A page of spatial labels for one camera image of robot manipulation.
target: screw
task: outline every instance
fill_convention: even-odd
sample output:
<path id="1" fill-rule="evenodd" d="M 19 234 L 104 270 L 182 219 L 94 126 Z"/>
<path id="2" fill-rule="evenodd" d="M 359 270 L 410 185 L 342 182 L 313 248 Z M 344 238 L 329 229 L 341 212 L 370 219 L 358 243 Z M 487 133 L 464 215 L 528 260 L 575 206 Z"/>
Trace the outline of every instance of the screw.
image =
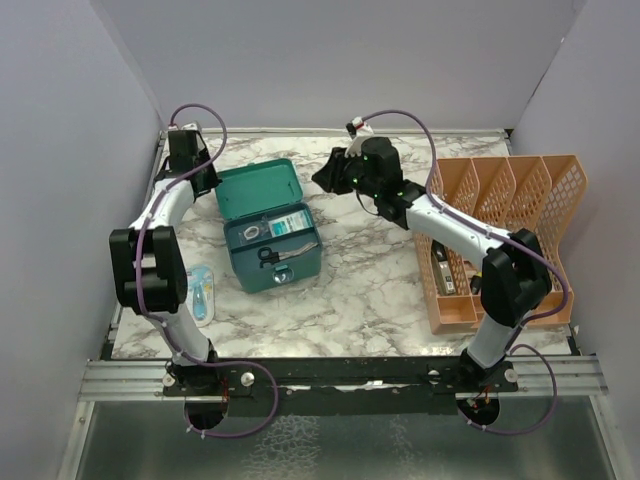
<path id="1" fill-rule="evenodd" d="M 240 377 L 240 383 L 242 384 L 243 387 L 250 387 L 251 385 L 253 385 L 254 381 L 255 381 L 255 377 L 251 372 L 244 372 Z"/>
<path id="2" fill-rule="evenodd" d="M 162 377 L 162 385 L 164 385 L 165 387 L 173 387 L 175 383 L 176 383 L 176 379 L 173 378 L 168 373 L 165 374 L 164 377 Z"/>
<path id="3" fill-rule="evenodd" d="M 504 371 L 504 378 L 509 383 L 516 383 L 518 381 L 518 373 L 513 368 L 507 368 Z"/>

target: mesh basket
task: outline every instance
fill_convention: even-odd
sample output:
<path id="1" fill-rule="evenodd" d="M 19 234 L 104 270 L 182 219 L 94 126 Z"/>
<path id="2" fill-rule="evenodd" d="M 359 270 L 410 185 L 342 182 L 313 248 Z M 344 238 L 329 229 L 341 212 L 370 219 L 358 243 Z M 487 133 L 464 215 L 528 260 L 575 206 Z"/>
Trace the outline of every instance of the mesh basket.
<path id="1" fill-rule="evenodd" d="M 565 275 L 558 245 L 587 187 L 587 177 L 575 156 L 486 157 L 438 160 L 430 188 L 453 207 L 496 227 L 533 230 L 544 256 Z M 432 240 L 414 234 L 422 283 L 433 333 L 469 332 L 484 315 L 479 295 L 471 295 L 469 279 L 474 268 L 447 249 L 456 294 L 440 295 L 431 261 Z M 559 305 L 560 285 L 553 277 L 553 291 L 536 312 Z M 569 304 L 558 314 L 531 325 L 569 323 Z"/>

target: marble surface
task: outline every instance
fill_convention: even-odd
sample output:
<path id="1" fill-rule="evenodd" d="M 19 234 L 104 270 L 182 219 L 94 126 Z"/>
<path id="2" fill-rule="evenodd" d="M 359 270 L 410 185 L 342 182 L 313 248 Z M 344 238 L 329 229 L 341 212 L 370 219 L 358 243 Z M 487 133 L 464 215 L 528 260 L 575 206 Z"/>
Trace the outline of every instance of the marble surface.
<path id="1" fill-rule="evenodd" d="M 210 152 L 219 139 L 207 137 Z M 427 141 L 393 138 L 405 176 L 426 179 Z M 508 155 L 497 136 L 436 136 L 439 157 Z M 409 232 L 364 212 L 353 195 L 324 193 L 311 175 L 348 137 L 230 138 L 216 162 L 225 170 L 290 158 L 324 243 L 319 276 L 246 294 L 235 277 L 214 194 L 199 198 L 178 230 L 187 266 L 210 265 L 216 312 L 202 331 L 223 357 L 454 355 L 471 335 L 431 334 L 414 244 Z M 365 206 L 372 202 L 363 198 Z M 566 354 L 566 328 L 526 330 L 520 339 L 547 354 Z M 113 358 L 166 358 L 169 349 L 142 317 L 124 309 Z"/>

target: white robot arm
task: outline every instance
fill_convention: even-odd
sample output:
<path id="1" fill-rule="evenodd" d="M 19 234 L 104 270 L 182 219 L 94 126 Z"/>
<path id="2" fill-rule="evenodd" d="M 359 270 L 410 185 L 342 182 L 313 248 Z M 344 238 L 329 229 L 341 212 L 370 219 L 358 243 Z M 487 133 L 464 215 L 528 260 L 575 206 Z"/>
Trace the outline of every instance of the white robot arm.
<path id="1" fill-rule="evenodd" d="M 176 181 L 210 158 L 197 124 L 170 129 L 168 139 L 167 168 L 157 175 L 149 203 L 129 228 L 111 233 L 109 246 L 118 301 L 141 315 L 135 281 L 135 245 L 143 223 L 149 220 L 141 265 L 145 304 L 153 316 L 161 318 L 152 323 L 169 345 L 173 362 L 189 366 L 193 362 L 181 352 L 206 362 L 215 358 L 215 351 L 198 330 L 185 304 L 187 274 L 175 230 L 195 199 L 210 192 L 220 180 L 213 166 L 209 166 L 191 178 Z"/>
<path id="2" fill-rule="evenodd" d="M 378 215 L 428 235 L 482 269 L 487 313 L 462 361 L 474 376 L 485 375 L 504 359 L 527 316 L 551 290 L 547 268 L 524 253 L 542 257 L 536 236 L 525 229 L 511 233 L 492 227 L 436 200 L 403 178 L 398 151 L 388 138 L 376 136 L 359 117 L 347 130 L 351 145 L 334 148 L 313 181 L 326 192 L 355 191 L 373 198 Z"/>

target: white wall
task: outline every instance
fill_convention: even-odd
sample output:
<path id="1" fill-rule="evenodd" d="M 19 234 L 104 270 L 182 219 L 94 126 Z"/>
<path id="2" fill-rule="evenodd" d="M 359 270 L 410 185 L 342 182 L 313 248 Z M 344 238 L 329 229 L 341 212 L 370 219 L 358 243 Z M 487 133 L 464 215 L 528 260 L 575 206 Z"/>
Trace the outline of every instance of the white wall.
<path id="1" fill-rule="evenodd" d="M 590 185 L 562 254 L 640 473 L 640 3 L 589 0 L 518 123 L 516 153 L 579 155 Z"/>
<path id="2" fill-rule="evenodd" d="M 160 123 L 87 0 L 3 0 L 0 31 L 0 477 L 50 479 Z"/>
<path id="3" fill-rule="evenodd" d="M 583 0 L 93 2 L 165 120 L 200 101 L 231 126 L 340 128 L 395 107 L 496 128 L 515 126 Z"/>

